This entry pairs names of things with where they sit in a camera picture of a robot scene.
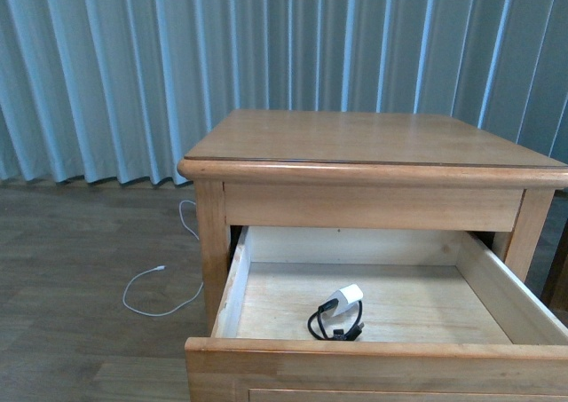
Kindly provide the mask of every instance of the floor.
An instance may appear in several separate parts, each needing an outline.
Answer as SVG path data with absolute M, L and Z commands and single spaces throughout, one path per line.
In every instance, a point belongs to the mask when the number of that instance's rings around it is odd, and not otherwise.
M 0 185 L 0 401 L 188 400 L 183 345 L 206 335 L 191 186 Z M 185 205 L 193 228 L 194 207 Z M 527 284 L 541 292 L 568 197 L 554 201 Z

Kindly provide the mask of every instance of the curtain fold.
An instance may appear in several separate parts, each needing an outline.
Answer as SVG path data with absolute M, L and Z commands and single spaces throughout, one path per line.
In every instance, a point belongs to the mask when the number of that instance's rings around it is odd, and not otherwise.
M 568 0 L 0 0 L 0 179 L 172 177 L 232 109 L 450 114 L 568 162 Z

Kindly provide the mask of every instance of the white cable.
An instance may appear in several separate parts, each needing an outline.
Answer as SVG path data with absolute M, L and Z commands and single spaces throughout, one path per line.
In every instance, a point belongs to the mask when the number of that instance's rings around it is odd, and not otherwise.
M 197 233 L 195 233 L 192 228 L 190 228 L 188 225 L 185 224 L 184 216 L 183 216 L 182 210 L 181 210 L 182 205 L 184 205 L 185 202 L 188 202 L 190 204 L 195 205 L 194 201 L 189 201 L 189 200 L 181 201 L 179 203 L 179 207 L 178 207 L 179 219 L 181 220 L 181 224 L 184 226 L 184 228 L 187 229 L 195 237 L 196 240 L 199 240 L 199 236 L 197 235 Z M 124 304 L 124 307 L 126 307 L 127 309 L 130 309 L 131 311 L 134 311 L 135 313 L 138 313 L 140 315 L 150 316 L 152 318 L 159 318 L 161 316 L 170 315 L 174 311 L 178 311 L 179 309 L 184 307 L 186 304 L 191 303 L 193 300 L 195 300 L 197 298 L 197 296 L 200 294 L 201 290 L 203 289 L 203 282 L 201 282 L 199 289 L 195 293 L 195 296 L 193 296 L 189 300 L 184 301 L 183 303 L 179 304 L 178 306 L 174 307 L 171 311 L 166 311 L 164 313 L 148 313 L 147 311 L 139 311 L 138 309 L 135 309 L 132 306 L 130 306 L 128 303 L 126 303 L 126 293 L 128 293 L 128 289 L 130 288 L 130 285 L 132 285 L 132 282 L 134 282 L 135 280 L 137 280 L 141 276 L 146 275 L 147 273 L 163 271 L 165 268 L 166 268 L 166 266 L 164 266 L 164 265 L 156 266 L 153 269 L 148 269 L 147 271 L 139 273 L 134 278 L 132 278 L 130 280 L 130 282 L 126 285 L 126 288 L 124 289 L 124 292 L 122 293 L 122 304 Z
M 184 215 L 182 214 L 182 211 L 181 211 L 181 206 L 184 205 L 184 203 L 186 203 L 186 202 L 188 202 L 188 203 L 190 203 L 190 204 L 192 204 L 192 205 L 195 205 L 195 202 L 194 202 L 194 201 L 189 201 L 189 200 L 181 201 L 181 202 L 179 203 L 179 208 L 178 208 L 178 210 L 179 210 L 179 219 L 181 220 L 181 224 L 184 226 L 184 228 L 187 229 L 189 232 L 191 232 L 192 235 L 195 237 L 196 240 L 199 240 L 199 236 L 197 236 L 197 233 L 195 233 L 191 227 L 189 227 L 188 225 L 185 224 Z

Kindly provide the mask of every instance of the cable plug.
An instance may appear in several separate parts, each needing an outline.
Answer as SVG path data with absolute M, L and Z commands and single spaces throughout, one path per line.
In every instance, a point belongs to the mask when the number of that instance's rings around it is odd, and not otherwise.
M 318 307 L 318 312 L 321 314 L 324 311 L 329 311 L 329 310 L 337 307 L 338 304 L 339 304 L 339 300 L 337 300 L 336 298 L 331 299 L 331 300 L 327 300 L 320 307 Z
M 347 335 L 344 334 L 343 328 L 334 329 L 334 336 L 331 337 L 332 340 L 336 340 L 338 342 L 344 342 L 347 340 Z
M 353 327 L 353 329 L 350 329 L 349 332 L 345 335 L 345 340 L 348 342 L 354 342 L 357 339 L 357 337 L 359 337 L 363 332 L 364 326 L 365 324 L 361 322 L 356 327 Z

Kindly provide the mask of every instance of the white charger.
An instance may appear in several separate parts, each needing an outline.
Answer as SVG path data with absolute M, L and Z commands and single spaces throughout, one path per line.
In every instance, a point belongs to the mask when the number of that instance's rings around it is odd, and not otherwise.
M 363 300 L 363 291 L 361 291 L 361 288 L 359 288 L 357 284 L 351 284 L 347 287 L 339 288 L 334 294 L 327 298 L 326 302 L 333 299 L 337 299 L 337 306 L 327 311 L 327 314 L 332 318 L 348 311 L 357 304 L 359 300 Z

